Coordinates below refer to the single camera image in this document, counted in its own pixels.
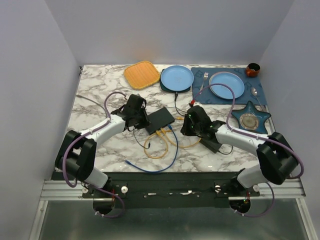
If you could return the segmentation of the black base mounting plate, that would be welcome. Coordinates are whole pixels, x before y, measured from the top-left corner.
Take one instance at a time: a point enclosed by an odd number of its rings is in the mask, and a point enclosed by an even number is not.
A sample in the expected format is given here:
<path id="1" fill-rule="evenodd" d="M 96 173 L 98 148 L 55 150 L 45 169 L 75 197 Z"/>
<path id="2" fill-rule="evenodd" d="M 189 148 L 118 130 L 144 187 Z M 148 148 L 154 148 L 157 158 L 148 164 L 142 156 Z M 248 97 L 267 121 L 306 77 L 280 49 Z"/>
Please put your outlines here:
<path id="1" fill-rule="evenodd" d="M 245 189 L 235 182 L 236 172 L 110 172 L 104 191 L 84 186 L 84 199 L 119 196 L 127 209 L 228 208 L 248 211 L 247 197 L 263 197 L 262 187 Z"/>

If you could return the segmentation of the blue star shaped dish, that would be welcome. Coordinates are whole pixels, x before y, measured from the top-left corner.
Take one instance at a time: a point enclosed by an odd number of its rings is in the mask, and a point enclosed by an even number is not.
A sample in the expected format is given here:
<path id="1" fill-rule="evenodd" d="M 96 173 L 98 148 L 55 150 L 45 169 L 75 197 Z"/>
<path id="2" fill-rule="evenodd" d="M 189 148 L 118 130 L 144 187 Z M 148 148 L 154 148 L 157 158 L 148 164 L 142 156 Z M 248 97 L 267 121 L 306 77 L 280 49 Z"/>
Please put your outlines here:
<path id="1" fill-rule="evenodd" d="M 267 134 L 266 121 L 271 118 L 271 114 L 258 110 L 252 101 L 248 101 L 242 109 L 234 109 L 231 115 L 237 120 L 238 127 L 258 134 Z"/>

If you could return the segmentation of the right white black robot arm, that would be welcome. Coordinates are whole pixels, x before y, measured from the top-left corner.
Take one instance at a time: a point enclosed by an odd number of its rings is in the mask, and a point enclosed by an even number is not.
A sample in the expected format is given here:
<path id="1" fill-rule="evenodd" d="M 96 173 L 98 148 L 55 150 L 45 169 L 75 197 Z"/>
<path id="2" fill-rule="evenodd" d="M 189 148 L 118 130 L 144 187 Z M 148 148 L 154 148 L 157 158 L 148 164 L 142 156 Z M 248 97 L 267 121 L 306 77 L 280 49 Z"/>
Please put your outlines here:
<path id="1" fill-rule="evenodd" d="M 260 183 L 281 185 L 301 163 L 280 133 L 252 133 L 232 127 L 227 121 L 212 121 L 199 105 L 188 109 L 180 132 L 210 143 L 230 145 L 258 158 L 257 165 L 241 170 L 231 181 L 230 191 L 236 196 Z"/>

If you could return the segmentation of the silver spoon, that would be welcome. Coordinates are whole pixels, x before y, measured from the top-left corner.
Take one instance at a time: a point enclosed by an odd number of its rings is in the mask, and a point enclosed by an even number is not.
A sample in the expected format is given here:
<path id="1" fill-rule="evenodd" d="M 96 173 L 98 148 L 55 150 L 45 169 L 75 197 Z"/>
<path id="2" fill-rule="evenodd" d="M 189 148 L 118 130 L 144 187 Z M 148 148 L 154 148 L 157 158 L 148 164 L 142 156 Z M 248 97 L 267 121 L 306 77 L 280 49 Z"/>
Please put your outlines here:
<path id="1" fill-rule="evenodd" d="M 252 87 L 250 91 L 251 91 L 251 94 L 256 98 L 256 100 L 257 100 L 257 102 L 259 103 L 261 109 L 263 110 L 263 109 L 264 109 L 264 106 L 261 104 L 261 102 L 260 102 L 260 100 L 259 100 L 259 98 L 258 98 L 258 92 L 257 92 L 257 90 L 256 90 L 254 87 Z"/>

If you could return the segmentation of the light blue plate right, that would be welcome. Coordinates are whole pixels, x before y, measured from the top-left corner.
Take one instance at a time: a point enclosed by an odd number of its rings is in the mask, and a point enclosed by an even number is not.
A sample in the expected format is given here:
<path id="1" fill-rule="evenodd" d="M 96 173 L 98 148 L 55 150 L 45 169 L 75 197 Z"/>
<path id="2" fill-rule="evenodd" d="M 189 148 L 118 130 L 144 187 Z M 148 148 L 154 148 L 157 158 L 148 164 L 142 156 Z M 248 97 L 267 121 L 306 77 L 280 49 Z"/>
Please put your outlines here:
<path id="1" fill-rule="evenodd" d="M 219 98 L 232 100 L 241 97 L 245 92 L 242 79 L 234 73 L 222 71 L 212 75 L 209 79 L 210 90 Z"/>

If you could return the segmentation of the dark teal coaster under plate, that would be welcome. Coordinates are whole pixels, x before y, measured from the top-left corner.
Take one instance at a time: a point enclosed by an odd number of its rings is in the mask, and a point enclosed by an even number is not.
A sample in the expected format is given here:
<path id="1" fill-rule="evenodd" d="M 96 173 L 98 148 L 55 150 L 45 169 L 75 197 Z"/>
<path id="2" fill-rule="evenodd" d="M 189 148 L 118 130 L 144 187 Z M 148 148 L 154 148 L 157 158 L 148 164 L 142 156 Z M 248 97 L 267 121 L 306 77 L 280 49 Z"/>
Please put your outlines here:
<path id="1" fill-rule="evenodd" d="M 178 93 L 178 94 L 186 93 L 186 92 L 189 92 L 191 90 L 191 87 L 186 88 L 184 90 L 180 90 L 180 91 L 170 90 L 167 87 L 165 87 L 162 82 L 160 82 L 160 88 L 164 92 L 167 92 L 167 93 Z"/>

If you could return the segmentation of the black power adapter brick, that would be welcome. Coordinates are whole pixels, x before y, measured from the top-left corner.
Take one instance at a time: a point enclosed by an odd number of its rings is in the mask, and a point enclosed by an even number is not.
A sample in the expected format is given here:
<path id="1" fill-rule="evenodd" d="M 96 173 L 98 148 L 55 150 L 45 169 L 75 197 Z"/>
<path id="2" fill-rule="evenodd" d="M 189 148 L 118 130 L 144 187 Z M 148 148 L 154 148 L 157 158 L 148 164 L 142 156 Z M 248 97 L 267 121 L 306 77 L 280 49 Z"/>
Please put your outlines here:
<path id="1" fill-rule="evenodd" d="M 202 144 L 203 146 L 205 146 L 207 149 L 209 149 L 214 154 L 216 154 L 222 146 L 221 143 L 216 143 L 216 142 L 206 140 L 203 138 L 199 141 L 199 143 Z"/>

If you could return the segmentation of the light blue plate left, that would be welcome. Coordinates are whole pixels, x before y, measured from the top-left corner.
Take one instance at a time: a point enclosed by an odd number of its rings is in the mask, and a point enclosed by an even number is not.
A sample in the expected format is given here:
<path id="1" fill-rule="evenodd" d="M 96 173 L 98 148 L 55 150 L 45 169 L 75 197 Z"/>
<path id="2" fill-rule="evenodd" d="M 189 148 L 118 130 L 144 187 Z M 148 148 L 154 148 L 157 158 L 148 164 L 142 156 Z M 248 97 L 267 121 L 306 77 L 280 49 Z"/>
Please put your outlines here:
<path id="1" fill-rule="evenodd" d="M 173 65 L 163 70 L 160 81 L 168 90 L 181 92 L 192 86 L 194 74 L 185 66 Z"/>

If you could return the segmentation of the red brown lacquer cup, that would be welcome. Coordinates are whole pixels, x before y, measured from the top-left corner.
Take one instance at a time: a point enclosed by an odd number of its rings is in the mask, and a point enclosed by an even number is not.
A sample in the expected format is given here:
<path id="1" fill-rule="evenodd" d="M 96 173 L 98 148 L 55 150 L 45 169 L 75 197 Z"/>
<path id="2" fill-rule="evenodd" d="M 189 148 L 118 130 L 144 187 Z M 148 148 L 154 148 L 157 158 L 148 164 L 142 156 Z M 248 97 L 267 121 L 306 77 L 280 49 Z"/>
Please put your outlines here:
<path id="1" fill-rule="evenodd" d="M 250 78 L 255 78 L 258 76 L 260 70 L 260 65 L 257 63 L 250 63 L 245 69 L 245 74 Z"/>

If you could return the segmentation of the orange woven square mat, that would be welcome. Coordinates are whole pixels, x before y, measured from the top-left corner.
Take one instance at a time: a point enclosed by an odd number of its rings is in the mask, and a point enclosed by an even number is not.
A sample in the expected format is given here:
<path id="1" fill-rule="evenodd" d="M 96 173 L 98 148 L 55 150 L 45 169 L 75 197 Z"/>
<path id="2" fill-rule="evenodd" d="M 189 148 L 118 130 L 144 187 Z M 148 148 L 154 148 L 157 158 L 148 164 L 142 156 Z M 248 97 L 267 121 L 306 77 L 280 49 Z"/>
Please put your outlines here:
<path id="1" fill-rule="evenodd" d="M 160 73 L 149 61 L 140 61 L 125 68 L 123 75 L 134 90 L 150 87 L 160 80 Z"/>

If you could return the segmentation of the light blue plate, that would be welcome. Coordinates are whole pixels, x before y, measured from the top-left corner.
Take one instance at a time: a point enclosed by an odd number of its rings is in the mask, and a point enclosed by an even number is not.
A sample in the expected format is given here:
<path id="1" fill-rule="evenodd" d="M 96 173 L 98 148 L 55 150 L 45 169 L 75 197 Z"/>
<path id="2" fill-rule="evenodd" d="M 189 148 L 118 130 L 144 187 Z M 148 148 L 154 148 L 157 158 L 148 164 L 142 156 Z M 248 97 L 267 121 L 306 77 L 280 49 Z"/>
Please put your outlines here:
<path id="1" fill-rule="evenodd" d="M 192 86 L 194 74 L 185 66 L 173 65 L 163 70 L 160 81 L 168 90 L 181 92 Z"/>
<path id="2" fill-rule="evenodd" d="M 234 73 L 222 71 L 212 75 L 209 79 L 210 90 L 219 98 L 232 100 L 241 97 L 245 92 L 242 79 Z"/>

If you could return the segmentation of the aluminium rail frame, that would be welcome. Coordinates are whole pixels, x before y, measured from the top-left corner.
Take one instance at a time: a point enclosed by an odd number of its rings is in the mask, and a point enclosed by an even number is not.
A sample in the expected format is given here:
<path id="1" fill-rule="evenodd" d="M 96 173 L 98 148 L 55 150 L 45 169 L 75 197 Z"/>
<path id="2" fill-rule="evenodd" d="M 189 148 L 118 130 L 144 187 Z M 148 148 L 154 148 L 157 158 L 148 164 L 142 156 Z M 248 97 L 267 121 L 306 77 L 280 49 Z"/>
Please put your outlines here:
<path id="1" fill-rule="evenodd" d="M 276 199 L 294 199 L 301 216 L 304 229 L 309 240 L 317 240 L 317 231 L 313 225 L 305 198 L 303 184 L 298 179 L 286 180 L 282 185 L 271 184 Z M 36 215 L 31 228 L 29 238 L 38 240 L 40 238 L 45 213 L 49 201 L 98 201 L 98 198 L 85 198 L 83 187 L 78 184 L 75 188 L 67 186 L 62 180 L 46 180 L 42 185 Z"/>

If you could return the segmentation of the silver fork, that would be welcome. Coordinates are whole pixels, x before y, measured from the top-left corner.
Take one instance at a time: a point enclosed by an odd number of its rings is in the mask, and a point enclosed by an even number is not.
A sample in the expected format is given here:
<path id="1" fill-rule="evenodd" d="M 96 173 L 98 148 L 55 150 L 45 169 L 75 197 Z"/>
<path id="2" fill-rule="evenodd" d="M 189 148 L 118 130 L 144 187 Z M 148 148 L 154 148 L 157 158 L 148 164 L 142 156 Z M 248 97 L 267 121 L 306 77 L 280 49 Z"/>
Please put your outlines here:
<path id="1" fill-rule="evenodd" d="M 203 92 L 203 89 L 204 89 L 204 87 L 205 87 L 205 83 L 206 83 L 207 80 L 208 80 L 208 77 L 209 77 L 209 73 L 208 73 L 208 72 L 205 72 L 204 75 L 203 75 L 202 85 L 201 85 L 201 87 L 200 87 L 200 89 L 199 89 L 199 94 L 200 94 L 200 95 L 201 95 L 202 92 Z"/>

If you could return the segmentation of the black network switch box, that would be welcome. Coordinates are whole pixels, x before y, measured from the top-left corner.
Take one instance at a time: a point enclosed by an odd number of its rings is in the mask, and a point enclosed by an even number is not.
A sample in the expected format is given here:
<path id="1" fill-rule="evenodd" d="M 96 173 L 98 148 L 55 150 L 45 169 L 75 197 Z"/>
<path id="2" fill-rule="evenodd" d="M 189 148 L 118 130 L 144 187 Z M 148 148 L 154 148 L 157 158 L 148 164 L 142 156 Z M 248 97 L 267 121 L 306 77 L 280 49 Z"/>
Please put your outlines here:
<path id="1" fill-rule="evenodd" d="M 161 109 L 149 114 L 148 119 L 150 124 L 145 127 L 145 130 L 149 135 L 156 133 L 156 131 L 161 128 L 165 128 L 167 125 L 170 125 L 175 121 L 175 118 L 166 107 L 162 107 Z"/>

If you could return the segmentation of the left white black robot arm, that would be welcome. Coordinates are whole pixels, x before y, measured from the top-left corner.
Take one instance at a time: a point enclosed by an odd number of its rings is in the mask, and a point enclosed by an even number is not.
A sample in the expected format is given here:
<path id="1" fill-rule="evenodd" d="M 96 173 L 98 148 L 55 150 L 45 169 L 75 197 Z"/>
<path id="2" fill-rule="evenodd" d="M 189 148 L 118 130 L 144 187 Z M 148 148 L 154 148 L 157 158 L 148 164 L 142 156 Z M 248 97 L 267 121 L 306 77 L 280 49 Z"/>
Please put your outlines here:
<path id="1" fill-rule="evenodd" d="M 95 126 L 81 132 L 70 130 L 66 133 L 54 165 L 62 171 L 68 186 L 74 188 L 80 181 L 92 185 L 93 191 L 101 198 L 110 194 L 108 175 L 95 167 L 96 150 L 131 127 L 147 127 L 150 121 L 146 106 L 147 101 L 143 97 L 131 94 L 126 104 L 112 112 L 107 110 L 106 119 Z"/>

